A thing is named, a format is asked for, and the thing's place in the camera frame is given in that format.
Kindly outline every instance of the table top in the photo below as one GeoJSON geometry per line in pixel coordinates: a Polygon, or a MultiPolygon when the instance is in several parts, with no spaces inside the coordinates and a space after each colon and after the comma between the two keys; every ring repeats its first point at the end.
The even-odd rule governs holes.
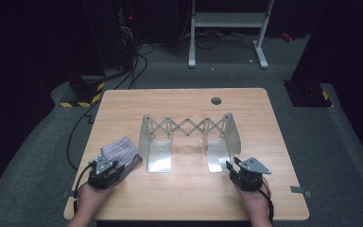
{"type": "MultiPolygon", "coordinates": [[[[161,121],[233,114],[241,140],[240,160],[255,157],[272,171],[265,175],[272,192],[276,220],[304,220],[309,211],[266,90],[262,88],[153,89],[107,91],[95,118],[78,175],[99,152],[127,136],[138,148],[144,114],[161,121]],[[220,97],[221,104],[211,103],[220,97]]],[[[169,173],[148,173],[145,160],[109,196],[95,219],[111,220],[246,220],[229,172],[210,173],[200,132],[174,133],[169,173]]],[[[84,174],[81,182],[87,181],[84,174]]],[[[64,216],[72,218],[73,198],[64,216]]]]}

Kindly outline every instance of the hand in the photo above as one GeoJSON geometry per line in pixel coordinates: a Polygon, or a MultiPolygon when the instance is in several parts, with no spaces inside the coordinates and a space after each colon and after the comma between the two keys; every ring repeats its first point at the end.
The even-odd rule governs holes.
{"type": "MultiPolygon", "coordinates": [[[[270,197],[270,190],[269,194],[267,191],[267,188],[269,188],[267,179],[263,178],[263,182],[260,190],[270,197]]],[[[234,186],[243,201],[244,208],[249,215],[252,227],[272,226],[268,219],[268,201],[264,195],[258,191],[243,191],[237,185],[234,186]]]]}
{"type": "Polygon", "coordinates": [[[78,191],[78,211],[67,226],[88,226],[111,192],[112,187],[97,190],[87,183],[83,185],[78,191]]]}

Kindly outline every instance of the metal stand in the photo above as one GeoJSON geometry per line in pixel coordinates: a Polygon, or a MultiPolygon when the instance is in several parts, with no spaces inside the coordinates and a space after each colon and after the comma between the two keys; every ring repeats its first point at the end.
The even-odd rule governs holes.
{"type": "Polygon", "coordinates": [[[274,0],[269,0],[266,12],[196,12],[196,0],[191,8],[191,37],[188,67],[196,66],[196,27],[261,27],[258,41],[253,41],[255,52],[263,69],[268,63],[262,51],[274,0]]]}

